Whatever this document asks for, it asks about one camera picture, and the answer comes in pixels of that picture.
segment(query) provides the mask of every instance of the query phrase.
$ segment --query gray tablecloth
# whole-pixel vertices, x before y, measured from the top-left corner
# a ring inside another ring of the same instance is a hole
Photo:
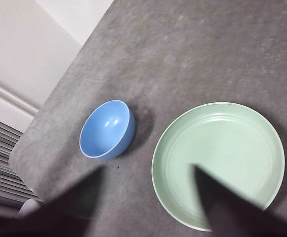
[[[118,158],[86,158],[82,125],[112,99],[133,111],[134,141]],[[287,0],[115,0],[17,143],[10,165],[44,201],[106,165],[108,187],[91,236],[209,236],[162,208],[151,160],[177,116],[214,101],[249,106],[278,131],[286,170],[270,209],[287,218]]]

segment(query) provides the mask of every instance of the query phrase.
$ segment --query bowl rim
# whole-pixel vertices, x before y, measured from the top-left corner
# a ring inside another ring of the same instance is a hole
[[[83,151],[83,149],[82,149],[82,147],[81,147],[82,132],[83,132],[83,130],[84,130],[84,127],[85,127],[87,121],[91,118],[91,116],[92,116],[99,108],[103,107],[104,105],[106,105],[106,104],[108,104],[108,103],[116,102],[116,101],[119,102],[119,103],[122,103],[123,105],[125,105],[125,107],[127,108],[127,111],[128,111],[128,123],[127,123],[127,127],[126,127],[126,129],[125,129],[123,135],[121,136],[121,138],[119,139],[119,141],[118,141],[111,149],[109,149],[109,150],[106,151],[105,153],[100,154],[100,155],[98,155],[98,156],[89,156],[89,155],[87,155],[87,154]],[[129,123],[130,123],[130,109],[129,109],[128,105],[127,105],[124,101],[121,101],[121,100],[109,100],[109,101],[107,101],[107,102],[101,104],[100,106],[98,106],[98,107],[88,116],[88,118],[86,119],[86,121],[85,121],[85,123],[84,123],[84,125],[83,125],[83,127],[82,127],[82,129],[81,129],[80,139],[79,139],[79,145],[80,145],[80,150],[81,150],[81,152],[83,153],[84,156],[86,156],[86,157],[88,157],[88,158],[101,158],[101,157],[105,156],[106,154],[108,154],[109,152],[111,152],[111,151],[121,142],[121,140],[123,139],[123,137],[125,136],[125,134],[126,134],[126,132],[127,132],[127,130],[128,130]]]
[[[189,227],[189,228],[192,228],[194,230],[199,230],[199,231],[204,231],[204,232],[211,232],[212,229],[209,227],[209,228],[204,228],[204,227],[199,227],[199,226],[196,226],[196,225],[192,225],[192,224],[189,224],[183,220],[181,220],[179,217],[177,217],[170,209],[167,208],[167,206],[163,203],[159,193],[158,193],[158,190],[156,188],[156,184],[155,184],[155,179],[154,179],[154,172],[153,172],[153,167],[154,167],[154,159],[155,159],[155,154],[156,154],[156,151],[158,149],[158,146],[159,146],[159,143],[161,142],[162,138],[165,136],[166,132],[170,129],[170,127],[172,127],[172,125],[174,123],[176,123],[181,117],[185,116],[186,114],[192,112],[193,110],[196,110],[196,109],[199,109],[201,107],[205,107],[205,106],[211,106],[211,105],[221,105],[221,104],[224,104],[224,105],[231,105],[231,106],[237,106],[237,107],[240,107],[240,108],[244,108],[244,109],[247,109],[253,113],[255,113],[256,115],[258,115],[262,120],[264,120],[268,126],[271,128],[271,130],[274,132],[276,138],[277,138],[277,142],[280,146],[280,150],[281,150],[281,159],[282,159],[282,169],[281,169],[281,173],[280,173],[280,180],[277,184],[277,187],[275,188],[274,192],[273,192],[273,195],[271,196],[271,198],[268,200],[268,202],[262,207],[263,210],[266,210],[269,205],[273,202],[273,200],[275,199],[276,195],[278,194],[279,190],[280,190],[280,187],[282,185],[282,182],[283,182],[283,178],[284,178],[284,172],[285,172],[285,152],[284,152],[284,147],[283,147],[283,144],[282,144],[282,141],[281,141],[281,138],[279,137],[276,129],[274,128],[274,126],[266,119],[266,117],[264,117],[262,114],[260,114],[258,111],[248,107],[248,106],[245,106],[245,105],[242,105],[242,104],[238,104],[238,103],[234,103],[234,102],[211,102],[211,103],[206,103],[206,104],[201,104],[201,105],[198,105],[194,108],[191,108],[189,110],[187,110],[186,112],[182,113],[181,115],[179,115],[176,119],[174,119],[168,126],[167,128],[164,130],[164,132],[162,133],[162,135],[160,136],[156,146],[155,146],[155,149],[154,149],[154,152],[153,152],[153,156],[152,156],[152,162],[151,162],[151,178],[152,178],[152,185],[153,185],[153,189],[154,189],[154,192],[159,200],[159,202],[161,203],[162,207],[166,210],[166,212],[172,216],[176,221],[180,222],[181,224]]]

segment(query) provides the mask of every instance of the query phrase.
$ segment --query bowl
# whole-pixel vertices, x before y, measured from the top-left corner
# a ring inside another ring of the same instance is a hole
[[[115,158],[127,149],[134,133],[135,121],[127,104],[111,100],[86,120],[80,134],[80,149],[88,158]]]
[[[199,165],[240,197],[265,210],[281,186],[285,155],[270,122],[240,104],[200,105],[167,127],[152,159],[156,195],[177,221],[210,231],[191,164]]]

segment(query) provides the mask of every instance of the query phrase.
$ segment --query white wall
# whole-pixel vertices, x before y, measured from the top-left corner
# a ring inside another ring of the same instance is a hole
[[[33,0],[0,0],[0,85],[41,107],[81,45]]]
[[[0,0],[0,121],[22,132],[113,0]]]
[[[113,0],[35,0],[83,45]]]

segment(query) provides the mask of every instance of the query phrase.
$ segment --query green plate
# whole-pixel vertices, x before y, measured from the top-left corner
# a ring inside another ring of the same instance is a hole
[[[154,190],[177,221],[210,231],[191,164],[198,164],[244,199],[266,209],[282,183],[285,157],[270,122],[243,105],[205,104],[172,122],[154,151]]]

